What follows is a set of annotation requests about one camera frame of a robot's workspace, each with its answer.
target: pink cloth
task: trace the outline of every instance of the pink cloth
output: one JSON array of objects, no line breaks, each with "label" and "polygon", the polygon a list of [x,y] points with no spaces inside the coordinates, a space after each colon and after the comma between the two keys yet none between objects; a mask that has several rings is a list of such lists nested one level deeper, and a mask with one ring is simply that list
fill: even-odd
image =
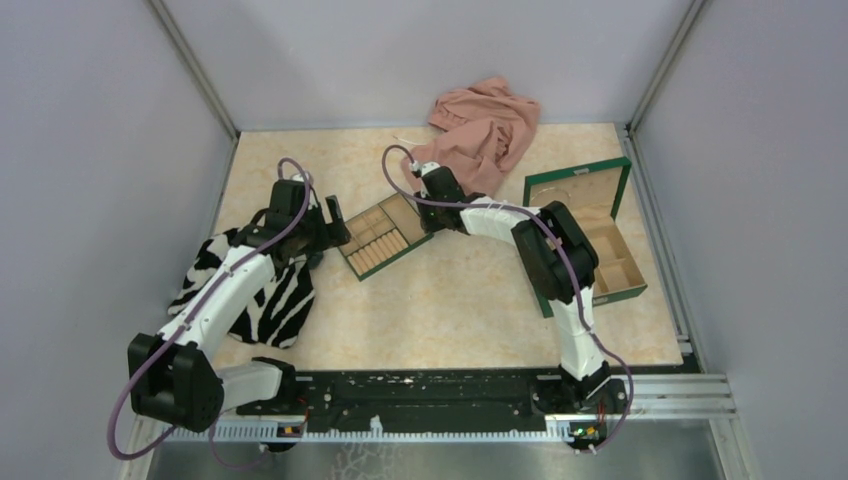
[{"label": "pink cloth", "polygon": [[[513,95],[501,76],[451,90],[436,100],[429,119],[445,133],[412,149],[412,156],[450,168],[466,194],[494,195],[530,147],[540,110],[535,100]],[[407,162],[403,173],[414,190],[421,189]]]}]

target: marble table surface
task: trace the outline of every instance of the marble table surface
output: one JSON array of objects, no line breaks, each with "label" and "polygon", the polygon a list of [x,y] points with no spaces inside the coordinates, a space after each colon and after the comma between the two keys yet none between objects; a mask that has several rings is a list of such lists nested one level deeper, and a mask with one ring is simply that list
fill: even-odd
[{"label": "marble table surface", "polygon": [[[423,143],[437,133],[429,127],[245,132],[216,231],[241,227],[267,206],[283,156],[308,169],[319,198],[336,195],[350,218],[393,193],[380,168],[387,145],[398,143],[397,138]],[[520,204],[526,175],[621,155],[612,124],[542,125],[496,198]],[[390,157],[390,172],[406,186],[397,166],[400,158]],[[595,307],[598,335],[629,364],[680,364],[675,329],[629,184],[616,223],[648,289],[637,298]],[[284,360],[299,370],[558,363],[552,319],[541,316],[518,256],[505,243],[442,232],[362,282],[334,249],[313,271],[313,281],[316,301],[294,346],[280,350],[227,338],[215,366],[254,356]]]}]

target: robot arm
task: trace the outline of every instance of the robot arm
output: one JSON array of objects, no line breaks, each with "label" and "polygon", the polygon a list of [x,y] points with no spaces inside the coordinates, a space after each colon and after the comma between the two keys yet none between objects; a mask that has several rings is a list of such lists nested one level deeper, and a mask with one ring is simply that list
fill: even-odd
[{"label": "robot arm", "polygon": [[450,169],[436,163],[413,164],[413,174],[422,180],[419,198],[483,208],[441,208],[419,204],[424,230],[457,230],[483,235],[514,245],[533,286],[547,298],[554,312],[560,340],[560,369],[566,397],[576,405],[591,404],[592,398],[610,380],[609,364],[580,321],[575,296],[584,305],[584,320],[594,326],[592,294],[598,257],[568,209],[560,202],[526,210],[542,219],[559,237],[577,274],[580,291],[575,292],[565,267],[553,253],[553,245],[538,226],[524,214],[499,208],[498,202],[481,194],[466,196]]},{"label": "robot arm", "polygon": [[261,400],[294,400],[294,367],[254,358],[247,365],[213,370],[211,359],[244,306],[292,258],[321,255],[350,240],[335,197],[326,199],[331,223],[324,223],[314,194],[298,225],[280,242],[246,262],[241,260],[288,226],[303,204],[303,179],[278,180],[264,211],[264,225],[255,222],[236,236],[223,264],[187,307],[157,335],[139,334],[129,346],[130,375],[185,325],[194,322],[141,377],[131,392],[133,410],[140,414],[202,432],[221,412]]}]

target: open box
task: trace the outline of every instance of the open box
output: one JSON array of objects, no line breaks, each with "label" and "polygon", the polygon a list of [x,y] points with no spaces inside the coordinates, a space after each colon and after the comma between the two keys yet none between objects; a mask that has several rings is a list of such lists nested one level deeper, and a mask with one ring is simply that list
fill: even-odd
[{"label": "open box", "polygon": [[[527,176],[524,205],[544,207],[558,200],[568,207],[598,254],[592,304],[633,298],[648,286],[615,224],[630,160],[626,157]],[[547,300],[536,292],[545,317],[553,316]]]},{"label": "open box", "polygon": [[359,281],[374,275],[433,238],[421,228],[421,218],[399,193],[345,222],[350,242],[339,247]]}]

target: metal frame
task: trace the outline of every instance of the metal frame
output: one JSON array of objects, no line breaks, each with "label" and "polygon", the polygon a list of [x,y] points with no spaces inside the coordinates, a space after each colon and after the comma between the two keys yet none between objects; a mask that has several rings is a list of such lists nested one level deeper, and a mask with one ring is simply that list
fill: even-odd
[{"label": "metal frame", "polygon": [[[215,92],[212,83],[206,76],[200,62],[193,53],[191,47],[182,35],[164,0],[145,0],[154,17],[159,22],[164,33],[170,40],[177,56],[180,58],[187,72],[203,96],[212,113],[215,115],[227,135],[233,140],[232,151],[227,168],[227,177],[221,188],[221,199],[226,190],[229,170],[232,168],[240,131],[236,128],[229,116],[220,97]],[[681,353],[684,355],[684,364],[691,364],[686,359],[695,358],[695,368],[710,371],[708,359],[704,357],[704,350],[700,346],[699,336],[692,323],[692,312],[686,298],[685,290],[680,282],[674,254],[668,241],[668,236],[662,221],[656,195],[651,184],[651,175],[647,161],[641,156],[638,142],[638,131],[643,120],[650,111],[656,99],[661,94],[670,73],[679,59],[692,28],[697,24],[706,7],[711,0],[693,0],[674,38],[669,45],[663,59],[661,60],[648,88],[643,94],[639,105],[634,112],[630,122],[616,124],[616,132],[621,143],[622,151],[633,162],[633,185],[642,212],[646,231],[649,236],[654,258],[657,262],[660,280],[667,293],[669,309],[675,322],[678,333],[678,342]],[[217,217],[221,202],[214,212]],[[211,224],[214,228],[214,217]],[[644,371],[688,371],[686,369],[638,369]],[[662,375],[637,374],[635,375],[636,397],[634,398],[634,414],[630,417],[633,421],[643,420],[691,420],[708,419],[712,430],[716,447],[716,456],[722,465],[725,477],[737,478],[760,478],[757,474],[753,455],[748,446],[747,439],[739,421],[733,397],[723,374],[685,374],[667,373]],[[302,417],[230,417],[220,422],[218,430],[220,441],[262,441],[269,440],[271,429],[279,424],[297,424]],[[527,441],[550,441],[556,437],[561,441],[562,425],[564,422],[587,420],[580,415],[548,415],[548,432],[540,435],[526,436]],[[162,431],[162,425],[147,418],[137,418],[132,430],[129,442],[129,450],[135,451],[148,444]],[[472,441],[498,441],[500,438],[515,441],[516,437],[499,435],[475,436],[471,435]],[[408,441],[415,439],[420,441],[421,436],[402,436],[386,434],[382,430],[374,429],[361,434],[307,434],[299,441],[304,442],[349,442],[349,441]],[[439,435],[429,435],[430,441],[458,441],[459,437],[453,435],[448,438]],[[179,432],[174,435],[172,441],[206,441],[205,435],[190,432]],[[153,455],[146,455],[138,460],[126,462],[122,466],[122,479],[143,479],[147,477]]]}]

